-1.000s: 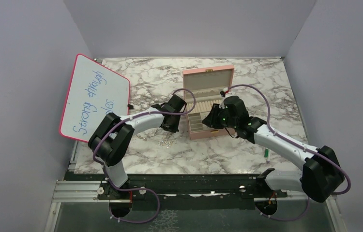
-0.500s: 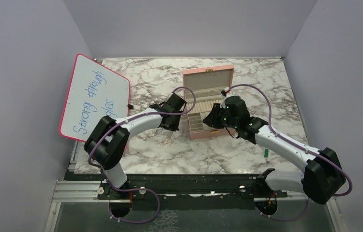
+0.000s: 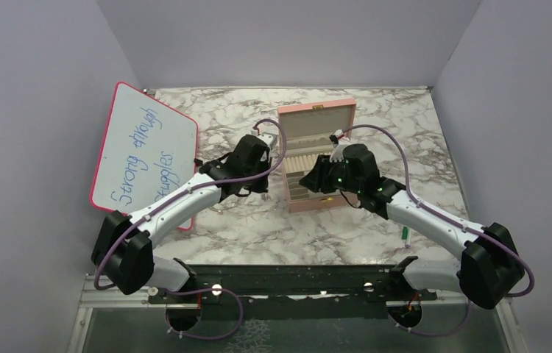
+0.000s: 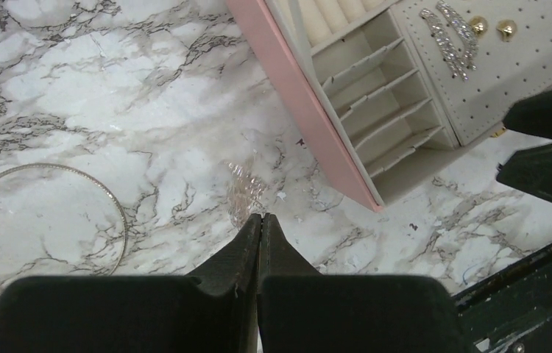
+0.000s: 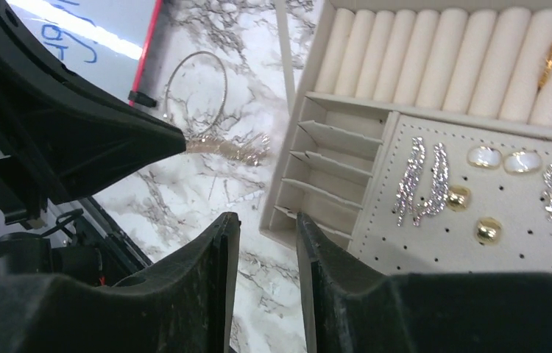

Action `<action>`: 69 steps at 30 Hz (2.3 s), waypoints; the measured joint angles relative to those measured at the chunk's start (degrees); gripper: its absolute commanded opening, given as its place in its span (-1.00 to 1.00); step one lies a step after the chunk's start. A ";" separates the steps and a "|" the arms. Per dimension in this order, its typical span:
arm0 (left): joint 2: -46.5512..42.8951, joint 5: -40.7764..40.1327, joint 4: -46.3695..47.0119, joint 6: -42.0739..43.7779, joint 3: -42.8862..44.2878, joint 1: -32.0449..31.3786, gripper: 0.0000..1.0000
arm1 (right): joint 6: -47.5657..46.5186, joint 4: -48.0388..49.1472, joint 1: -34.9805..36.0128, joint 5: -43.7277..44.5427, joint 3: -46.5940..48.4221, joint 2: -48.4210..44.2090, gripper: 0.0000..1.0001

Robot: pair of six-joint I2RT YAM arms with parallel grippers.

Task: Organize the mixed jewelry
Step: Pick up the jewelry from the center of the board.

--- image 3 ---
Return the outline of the pink jewelry box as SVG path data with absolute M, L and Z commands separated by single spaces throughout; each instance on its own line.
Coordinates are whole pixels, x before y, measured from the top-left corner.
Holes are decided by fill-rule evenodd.
M 291 213 L 341 207 L 347 200 L 339 193 L 314 193 L 300 186 L 300 179 L 314 166 L 321 154 L 329 155 L 333 145 L 329 136 L 353 125 L 356 100 L 353 98 L 281 106 L 278 122 L 285 132 L 283 183 Z

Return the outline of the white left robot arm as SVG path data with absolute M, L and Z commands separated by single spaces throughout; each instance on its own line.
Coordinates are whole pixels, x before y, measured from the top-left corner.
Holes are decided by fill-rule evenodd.
M 245 135 L 232 152 L 203 162 L 183 186 L 141 210 L 127 215 L 118 210 L 102 224 L 91 255 L 96 265 L 94 286 L 117 287 L 123 294 L 144 286 L 164 288 L 178 302 L 195 292 L 194 272 L 176 258 L 155 256 L 153 250 L 172 230 L 229 196 L 265 193 L 276 137 Z

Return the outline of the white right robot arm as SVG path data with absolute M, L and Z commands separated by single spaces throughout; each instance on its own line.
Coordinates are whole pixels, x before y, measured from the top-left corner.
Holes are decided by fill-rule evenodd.
M 381 176 L 374 154 L 363 144 L 318 156 L 300 185 L 313 193 L 353 193 L 360 208 L 417 231 L 453 255 L 453 260 L 404 260 L 388 281 L 398 299 L 417 290 L 448 290 L 492 309 L 526 274 L 507 228 L 465 221 L 414 200 L 404 184 Z

